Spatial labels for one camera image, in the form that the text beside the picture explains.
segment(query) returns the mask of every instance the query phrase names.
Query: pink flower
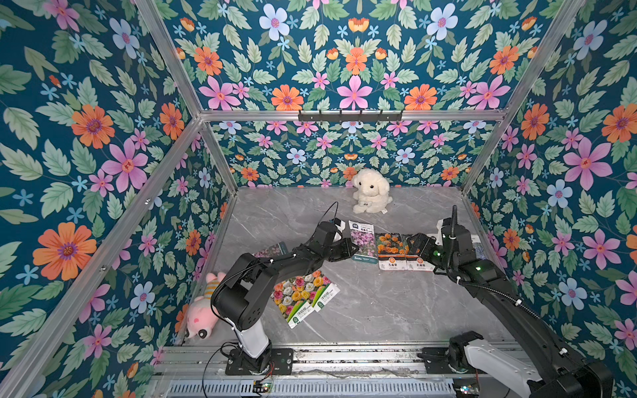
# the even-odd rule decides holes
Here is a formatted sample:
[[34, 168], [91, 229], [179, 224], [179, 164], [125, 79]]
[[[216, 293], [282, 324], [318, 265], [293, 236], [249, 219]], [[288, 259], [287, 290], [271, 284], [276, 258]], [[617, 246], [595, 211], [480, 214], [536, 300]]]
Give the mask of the pink flower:
[[324, 74], [320, 74], [320, 72], [317, 72], [317, 75], [315, 77], [312, 78], [312, 81], [314, 82], [314, 88], [321, 88], [321, 89], [325, 89], [325, 85], [329, 84], [329, 80], [327, 79], [327, 73]]
[[420, 120], [420, 126], [418, 126], [418, 131], [422, 131], [425, 135], [429, 134], [432, 130], [438, 130], [438, 121], [434, 120]]
[[317, 148], [321, 148], [323, 150], [325, 150], [326, 148], [331, 148], [332, 144], [330, 144], [332, 141], [334, 141], [333, 139], [329, 139], [327, 137], [327, 134], [323, 135], [323, 138], [319, 137], [317, 138]]
[[230, 105], [237, 106], [241, 104], [236, 97], [231, 96], [233, 92], [233, 85], [230, 83], [224, 83], [219, 88], [219, 82], [212, 76], [208, 76], [209, 87], [200, 87], [199, 92], [206, 97], [211, 97], [208, 100], [208, 107], [210, 109], [217, 109], [221, 105], [221, 109], [229, 111], [232, 109]]
[[522, 151], [515, 156], [515, 158], [520, 161], [518, 163], [519, 168], [526, 167], [527, 170], [531, 168], [531, 161], [538, 158], [538, 156], [533, 153], [534, 150], [535, 144], [529, 146], [522, 144]]
[[385, 85], [385, 90], [387, 90], [389, 87], [396, 87], [396, 83], [398, 82], [396, 72], [391, 72], [391, 74], [385, 73], [383, 77], [384, 79], [380, 81], [380, 84]]
[[526, 195], [529, 191], [529, 179], [525, 176], [520, 177], [515, 183], [517, 184], [517, 188], [515, 189], [517, 192], [520, 192], [522, 195]]
[[117, 191], [124, 192], [128, 188], [129, 179], [133, 187], [140, 189], [148, 179], [144, 170], [141, 169], [148, 162], [148, 156], [143, 153], [135, 156], [135, 144], [130, 138], [124, 141], [124, 152], [115, 144], [109, 145], [108, 148], [117, 161], [107, 160], [102, 168], [112, 176], [119, 174], [116, 183]]
[[264, 136], [261, 134], [259, 137], [259, 146], [263, 146], [265, 149], [268, 149], [272, 145], [272, 141], [270, 141], [270, 136]]
[[520, 271], [513, 272], [513, 280], [515, 281], [516, 285], [522, 286], [522, 284], [524, 283], [524, 278], [525, 276]]
[[119, 256], [117, 256], [117, 258], [115, 259], [115, 261], [113, 262], [113, 269], [118, 269], [120, 264], [121, 264], [121, 260], [124, 261], [128, 261], [131, 259], [131, 254], [129, 253], [128, 249], [129, 247], [131, 247], [132, 244], [132, 239], [128, 239], [128, 241], [126, 242], [126, 245], [124, 245], [122, 251], [119, 253]]
[[86, 351], [84, 352], [84, 359], [88, 358], [95, 352], [95, 358], [102, 356], [102, 347], [111, 345], [111, 338], [107, 337], [111, 332], [111, 327], [107, 326], [102, 330], [102, 325], [95, 326], [95, 335], [87, 336], [84, 338], [84, 345]]
[[156, 351], [153, 351], [153, 359], [150, 364], [155, 366], [164, 360], [164, 346], [158, 347]]
[[551, 239], [551, 241], [555, 243], [554, 250], [558, 253], [561, 251], [564, 257], [568, 256], [569, 249], [572, 250], [575, 248], [575, 245], [569, 242], [570, 240], [571, 240], [571, 234], [564, 235], [563, 233], [559, 231], [557, 231], [557, 238]]
[[440, 134], [438, 136], [433, 136], [431, 143], [434, 145], [434, 148], [436, 148], [438, 146], [443, 146], [446, 140], [447, 140], [446, 137]]
[[491, 242], [491, 246], [493, 246], [493, 250], [496, 252], [497, 261], [500, 264], [500, 268], [507, 268], [508, 264], [506, 263], [505, 255], [508, 252], [508, 249], [504, 246], [500, 247], [500, 242], [497, 241], [495, 236], [493, 236], [493, 239], [489, 238], [489, 240]]
[[407, 126], [412, 124], [411, 120], [401, 120], [400, 122], [390, 122], [387, 131], [393, 131], [394, 137], [400, 133], [406, 133], [408, 131]]
[[615, 284], [623, 291], [628, 292], [622, 294], [620, 302], [625, 306], [632, 306], [633, 303], [637, 301], [637, 273], [631, 271], [628, 274], [628, 280], [630, 283], [623, 279], [618, 279], [615, 281]]
[[475, 105], [476, 109], [482, 110], [489, 105], [490, 108], [494, 109], [500, 105], [500, 100], [497, 98], [499, 96], [503, 96], [511, 90], [509, 86], [502, 86], [502, 75], [499, 75], [491, 82], [491, 86], [487, 85], [485, 82], [478, 83], [476, 91], [478, 95], [469, 98], [467, 104]]
[[619, 239], [611, 238], [607, 241], [605, 241], [605, 239], [606, 235], [601, 229], [598, 229], [597, 232], [595, 232], [595, 240], [593, 240], [590, 236], [584, 236], [582, 238], [584, 244], [591, 248], [586, 249], [584, 257], [587, 259], [597, 257], [595, 263], [599, 269], [606, 268], [606, 260], [613, 264], [621, 263], [619, 256], [616, 253], [611, 252], [611, 250], [619, 247]]
[[371, 147], [376, 148], [377, 150], [381, 149], [383, 146], [387, 146], [387, 137], [381, 137], [380, 134], [376, 136], [376, 138], [371, 140]]
[[175, 181], [177, 181], [177, 192], [184, 196], [186, 192], [188, 192], [188, 181], [186, 181], [184, 177]]
[[186, 160], [188, 159], [188, 154], [184, 152], [182, 158], [177, 162], [177, 166], [175, 166], [175, 170], [179, 170], [182, 167], [186, 167]]
[[319, 130], [319, 127], [317, 125], [314, 125], [314, 123], [316, 122], [295, 121], [294, 124], [299, 126], [299, 128], [296, 129], [296, 134], [305, 134], [308, 137], [311, 136], [312, 132]]
[[155, 253], [155, 244], [157, 243], [157, 239], [153, 238], [153, 234], [142, 235], [141, 236], [141, 245], [138, 247], [139, 250], [144, 251], [144, 257], [148, 256], [148, 253]]
[[276, 121], [276, 122], [268, 122], [268, 126], [266, 127], [266, 130], [268, 131], [275, 131], [275, 134], [277, 136], [281, 135], [282, 131], [287, 131], [287, 126], [285, 125], [285, 122], [283, 120], [281, 121]]
[[97, 176], [92, 174], [89, 176], [89, 179], [93, 181], [93, 185], [90, 186], [90, 190], [93, 192], [99, 191], [99, 194], [102, 197], [106, 196], [107, 190], [114, 190], [115, 188], [110, 183], [113, 181], [113, 176], [104, 175], [104, 170], [97, 170]]
[[312, 1], [312, 7], [316, 8], [318, 10], [321, 3], [327, 4], [327, 3], [329, 3], [329, 0], [313, 0]]
[[132, 142], [135, 143], [135, 149], [140, 149], [146, 152], [146, 146], [150, 144], [148, 138], [146, 138], [146, 132], [135, 129], [135, 135], [131, 136]]
[[598, 162], [598, 160], [608, 155], [610, 145], [610, 143], [600, 144], [591, 152], [590, 148], [592, 145], [590, 140], [582, 138], [578, 147], [579, 155], [573, 152], [564, 155], [564, 163], [569, 166], [575, 166], [566, 172], [564, 179], [566, 181], [575, 181], [581, 174], [580, 185], [585, 190], [589, 190], [593, 186], [593, 174], [598, 177], [610, 176], [613, 170], [608, 163]]
[[462, 92], [462, 94], [460, 96], [461, 97], [465, 97], [465, 98], [469, 98], [469, 96], [471, 94], [475, 94], [476, 93], [476, 87], [477, 86], [478, 86], [477, 83], [472, 83], [471, 80], [468, 81], [466, 86], [460, 88], [460, 91]]
[[239, 84], [233, 83], [233, 94], [238, 94], [239, 99], [250, 98], [250, 94], [248, 94], [249, 87], [244, 87], [242, 82]]
[[625, 326], [621, 321], [615, 321], [615, 327], [619, 329], [615, 332], [615, 337], [620, 340], [625, 340], [626, 348], [631, 351], [635, 349], [635, 343], [637, 343], [637, 333], [635, 333], [634, 326], [633, 321], [630, 319], [626, 320]]
[[104, 311], [104, 309], [106, 308], [106, 303], [104, 303], [104, 300], [100, 299], [100, 297], [106, 294], [108, 292], [108, 289], [110, 288], [111, 285], [109, 285], [108, 283], [105, 283], [104, 285], [101, 285], [97, 288], [95, 293], [93, 293], [93, 298], [89, 301], [88, 304], [86, 304], [86, 307], [84, 307], [82, 313], [80, 314], [80, 323], [84, 323], [87, 319], [89, 319], [91, 307], [93, 307], [93, 309], [96, 311]]
[[42, 4], [42, 8], [55, 17], [60, 29], [70, 26], [72, 30], [80, 31], [78, 24], [74, 21], [80, 18], [80, 14], [69, 7], [67, 0], [49, 0], [48, 3]]
[[363, 97], [368, 96], [371, 93], [371, 87], [361, 87], [361, 78], [358, 75], [354, 75], [350, 78], [350, 88], [345, 86], [338, 87], [336, 89], [338, 94], [345, 97], [341, 100], [340, 108], [347, 108], [352, 105], [352, 110], [356, 109], [356, 105], [359, 108], [367, 108], [367, 100]]
[[562, 140], [562, 144], [566, 144], [566, 150], [570, 150], [571, 147], [573, 147], [573, 149], [577, 149], [578, 146], [580, 146], [579, 141], [582, 140], [582, 138], [584, 138], [584, 136], [580, 135], [580, 130], [579, 129], [575, 129], [573, 131], [567, 130], [566, 131], [566, 138], [564, 138]]
[[520, 140], [516, 137], [518, 128], [515, 129], [511, 126], [506, 128], [506, 133], [502, 134], [502, 149], [506, 149], [507, 152], [513, 150], [513, 146], [517, 145]]

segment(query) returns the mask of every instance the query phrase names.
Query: orange flower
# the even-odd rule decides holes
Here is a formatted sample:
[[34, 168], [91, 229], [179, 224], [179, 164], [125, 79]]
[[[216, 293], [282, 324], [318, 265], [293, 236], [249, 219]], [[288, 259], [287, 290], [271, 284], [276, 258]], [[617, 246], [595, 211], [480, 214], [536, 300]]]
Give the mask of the orange flower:
[[188, 304], [185, 304], [179, 313], [177, 314], [177, 323], [175, 323], [175, 333], [179, 333], [179, 330], [182, 329], [183, 321], [186, 319], [186, 314], [188, 313]]
[[188, 18], [182, 18], [179, 21], [181, 21], [183, 28], [187, 31], [192, 32], [193, 30], [195, 30], [195, 23], [192, 20]]
[[208, 47], [197, 48], [195, 50], [195, 62], [198, 62], [197, 65], [199, 69], [208, 73], [210, 76], [221, 75], [221, 69], [224, 68], [224, 65], [219, 60], [219, 55], [217, 52], [210, 52]]
[[[633, 227], [633, 232], [637, 234], [637, 225]], [[626, 237], [626, 246], [628, 246], [629, 249], [635, 249], [635, 251], [631, 252], [631, 258], [635, 261], [635, 264], [637, 264], [637, 236], [628, 235]]]
[[331, 60], [335, 60], [338, 58], [338, 50], [335, 48], [332, 48], [330, 51], [327, 52], [327, 58], [331, 59]]
[[139, 368], [140, 368], [140, 363], [139, 362], [135, 362], [133, 365], [131, 365], [130, 368], [128, 368], [128, 372], [126, 372], [126, 376], [129, 379], [132, 379], [137, 374], [137, 370]]
[[62, 280], [77, 278], [78, 267], [84, 269], [89, 262], [89, 253], [97, 250], [95, 239], [89, 239], [90, 229], [81, 225], [75, 230], [72, 222], [63, 222], [57, 226], [57, 232], [47, 229], [38, 238], [46, 248], [33, 251], [33, 264], [46, 267], [40, 271], [42, 276], [54, 280], [62, 273]]
[[513, 63], [518, 60], [520, 54], [518, 53], [517, 46], [511, 48], [506, 46], [502, 51], [496, 52], [493, 56], [493, 60], [489, 64], [491, 67], [491, 73], [503, 75], [507, 70], [513, 67]]
[[458, 167], [454, 167], [451, 166], [448, 169], [445, 169], [442, 174], [441, 177], [443, 180], [453, 180], [454, 178], [458, 177], [458, 174], [460, 174], [460, 169]]
[[505, 243], [506, 248], [511, 251], [520, 247], [520, 237], [517, 236], [517, 231], [510, 228], [505, 231], [505, 238], [502, 241]]
[[300, 111], [303, 104], [303, 97], [299, 96], [297, 88], [281, 85], [280, 89], [272, 91], [272, 105], [276, 106], [277, 111]]
[[387, 51], [384, 48], [378, 47], [376, 49], [376, 52], [374, 53], [374, 56], [378, 60], [383, 60], [383, 59], [387, 58]]
[[256, 181], [259, 179], [259, 173], [251, 167], [244, 167], [243, 170], [241, 170], [241, 176], [248, 181]]
[[436, 103], [438, 97], [434, 97], [438, 91], [435, 88], [429, 88], [428, 84], [414, 87], [409, 91], [409, 95], [405, 97], [405, 109], [408, 111], [428, 111], [431, 106]]
[[475, 213], [476, 217], [480, 219], [480, 207], [474, 202], [471, 202], [471, 208], [473, 209], [473, 212]]
[[186, 252], [191, 256], [197, 254], [199, 245], [201, 245], [201, 234], [199, 231], [194, 230], [188, 235], [188, 239], [186, 239]]
[[355, 175], [358, 174], [358, 171], [356, 171], [355, 168], [353, 167], [348, 167], [345, 169], [345, 171], [343, 172], [343, 177], [345, 177], [348, 180], [352, 180], [352, 178], [354, 178]]
[[352, 18], [347, 21], [347, 25], [350, 27], [352, 32], [364, 32], [369, 27], [369, 20], [367, 18]]
[[164, 132], [171, 139], [177, 139], [184, 128], [182, 112], [173, 103], [163, 104], [161, 110], [163, 113], [159, 114], [159, 121], [164, 124]]
[[93, 108], [91, 105], [82, 106], [82, 112], [73, 114], [73, 121], [76, 124], [71, 125], [73, 134], [80, 137], [80, 142], [86, 146], [93, 146], [95, 149], [104, 148], [104, 144], [111, 142], [110, 137], [115, 137], [115, 129], [113, 120], [106, 115], [104, 110], [98, 106]]
[[524, 20], [524, 22], [522, 23], [522, 30], [523, 31], [528, 31], [530, 28], [533, 27], [533, 25], [535, 25], [535, 21], [537, 21], [538, 19], [536, 17], [529, 17], [526, 18]]
[[228, 210], [228, 202], [221, 205], [221, 211], [219, 213], [219, 218], [223, 218], [225, 216], [225, 211]]
[[524, 114], [524, 120], [522, 121], [522, 136], [531, 141], [535, 140], [538, 136], [544, 134], [547, 129], [545, 124], [548, 123], [547, 106], [542, 104], [535, 104], [530, 110], [527, 110]]
[[347, 62], [345, 66], [347, 70], [352, 72], [352, 75], [358, 75], [365, 70], [367, 55], [363, 53], [361, 47], [354, 47], [345, 57], [345, 62]]
[[626, 108], [624, 105], [618, 106], [613, 110], [612, 115], [606, 116], [604, 119], [604, 127], [601, 130], [601, 135], [608, 137], [608, 142], [615, 143], [617, 140], [621, 143], [625, 143], [631, 139], [631, 134], [637, 134], [637, 105], [628, 104]]

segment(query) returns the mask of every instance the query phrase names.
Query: floral wallpaper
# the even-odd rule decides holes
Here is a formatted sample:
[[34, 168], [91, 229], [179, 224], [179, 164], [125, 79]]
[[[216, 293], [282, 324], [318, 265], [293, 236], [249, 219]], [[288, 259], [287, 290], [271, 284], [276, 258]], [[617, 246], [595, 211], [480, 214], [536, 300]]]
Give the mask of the floral wallpaper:
[[634, 1], [589, 1], [471, 189], [522, 297], [637, 394]]
[[[3, 2], [0, 48], [3, 378], [190, 117], [129, 1]], [[155, 200], [32, 396], [141, 392], [225, 202], [201, 146], [184, 155], [180, 182]]]
[[461, 185], [493, 123], [219, 122], [213, 130], [239, 186], [352, 186], [364, 167], [393, 185]]
[[561, 4], [168, 3], [158, 9], [204, 107], [280, 111], [503, 108]]

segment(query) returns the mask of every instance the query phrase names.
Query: green leaf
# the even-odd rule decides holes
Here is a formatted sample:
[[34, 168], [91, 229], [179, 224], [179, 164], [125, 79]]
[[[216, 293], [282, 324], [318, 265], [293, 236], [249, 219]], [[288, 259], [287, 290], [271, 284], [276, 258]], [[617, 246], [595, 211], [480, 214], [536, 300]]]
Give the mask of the green leaf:
[[18, 139], [23, 139], [33, 150], [37, 147], [40, 133], [38, 124], [33, 120], [33, 115], [20, 108], [6, 108], [3, 119], [9, 125], [9, 130], [14, 132]]

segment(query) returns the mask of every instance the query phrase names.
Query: gray marble surface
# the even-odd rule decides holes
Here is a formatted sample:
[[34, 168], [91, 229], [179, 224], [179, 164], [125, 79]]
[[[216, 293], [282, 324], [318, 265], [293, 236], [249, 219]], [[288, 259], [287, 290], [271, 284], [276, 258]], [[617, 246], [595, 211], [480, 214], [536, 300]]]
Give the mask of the gray marble surface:
[[[456, 204], [459, 223], [474, 232], [456, 188], [392, 188], [394, 201], [387, 214], [353, 214], [353, 193], [351, 188], [241, 189], [213, 271], [228, 271], [242, 253], [280, 241], [288, 248], [306, 241], [334, 201], [339, 201], [338, 217], [346, 222], [358, 220], [373, 224], [377, 232], [405, 234], [436, 232], [436, 222], [448, 217]], [[294, 329], [268, 302], [261, 319], [275, 344], [440, 341], [469, 330], [493, 341], [513, 339], [486, 307], [444, 276], [381, 271], [375, 264], [351, 259], [325, 262], [322, 270], [341, 292]], [[234, 333], [218, 322], [208, 339], [195, 337], [186, 345], [220, 345], [228, 340], [236, 340]]]

